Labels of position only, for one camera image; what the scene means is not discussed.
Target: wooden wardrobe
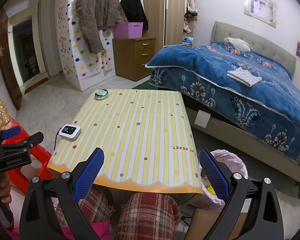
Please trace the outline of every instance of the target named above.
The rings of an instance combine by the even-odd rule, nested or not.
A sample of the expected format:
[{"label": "wooden wardrobe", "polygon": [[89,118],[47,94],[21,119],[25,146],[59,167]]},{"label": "wooden wardrobe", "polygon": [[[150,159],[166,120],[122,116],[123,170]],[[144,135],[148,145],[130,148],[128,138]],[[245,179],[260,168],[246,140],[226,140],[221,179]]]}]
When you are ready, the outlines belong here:
[{"label": "wooden wardrobe", "polygon": [[[143,0],[149,29],[143,37],[156,38],[157,53],[166,46],[182,45],[185,0]],[[194,37],[194,17],[187,18],[191,26],[188,37]]]}]

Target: brown jacket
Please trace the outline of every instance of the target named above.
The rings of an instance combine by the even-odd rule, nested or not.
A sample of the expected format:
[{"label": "brown jacket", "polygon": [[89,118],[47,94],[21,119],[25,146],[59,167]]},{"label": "brown jacket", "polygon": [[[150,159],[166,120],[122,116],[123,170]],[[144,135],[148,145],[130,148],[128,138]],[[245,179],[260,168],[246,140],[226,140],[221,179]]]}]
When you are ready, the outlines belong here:
[{"label": "brown jacket", "polygon": [[113,27],[128,21],[119,0],[77,0],[75,8],[83,38],[93,54],[104,49],[98,27]]}]

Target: human hand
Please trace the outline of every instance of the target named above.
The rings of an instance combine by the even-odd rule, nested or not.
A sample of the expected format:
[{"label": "human hand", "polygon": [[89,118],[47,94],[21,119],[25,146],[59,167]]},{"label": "human hand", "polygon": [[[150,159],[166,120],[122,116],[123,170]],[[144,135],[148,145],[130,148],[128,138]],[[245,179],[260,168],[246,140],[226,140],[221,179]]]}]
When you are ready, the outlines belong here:
[{"label": "human hand", "polygon": [[0,182],[0,197],[2,197],[1,201],[2,203],[9,204],[11,203],[11,186],[10,186],[10,178],[8,173],[3,177],[3,179]]}]

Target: blue mesh gripper pad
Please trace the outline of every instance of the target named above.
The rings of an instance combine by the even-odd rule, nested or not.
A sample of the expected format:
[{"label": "blue mesh gripper pad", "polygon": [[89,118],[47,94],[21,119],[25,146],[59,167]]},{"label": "blue mesh gripper pad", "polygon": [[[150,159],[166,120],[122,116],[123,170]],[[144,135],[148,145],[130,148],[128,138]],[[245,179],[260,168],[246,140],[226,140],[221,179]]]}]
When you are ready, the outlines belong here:
[{"label": "blue mesh gripper pad", "polygon": [[79,200],[86,198],[104,163],[104,160],[105,155],[103,150],[99,149],[77,178],[74,184],[74,193],[72,195],[77,203],[79,203]]},{"label": "blue mesh gripper pad", "polygon": [[223,176],[220,168],[212,160],[211,156],[206,150],[200,152],[200,165],[207,175],[207,178],[213,187],[213,190],[216,192],[216,195],[219,199],[222,199],[226,204],[230,199],[229,193],[229,183]]},{"label": "blue mesh gripper pad", "polygon": [[3,140],[8,140],[8,139],[20,134],[20,133],[21,133],[20,126],[15,126],[15,127],[12,127],[8,130],[3,131],[2,134],[1,134],[1,138]]}]

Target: wooden drawer cabinet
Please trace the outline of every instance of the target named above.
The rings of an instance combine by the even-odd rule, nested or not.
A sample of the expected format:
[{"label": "wooden drawer cabinet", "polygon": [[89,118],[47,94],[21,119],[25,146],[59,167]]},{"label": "wooden drawer cabinet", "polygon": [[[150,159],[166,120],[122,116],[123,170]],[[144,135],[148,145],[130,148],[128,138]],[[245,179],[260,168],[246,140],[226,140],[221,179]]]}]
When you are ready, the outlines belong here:
[{"label": "wooden drawer cabinet", "polygon": [[151,74],[144,66],[154,56],[155,39],[113,39],[115,73],[133,81]]}]

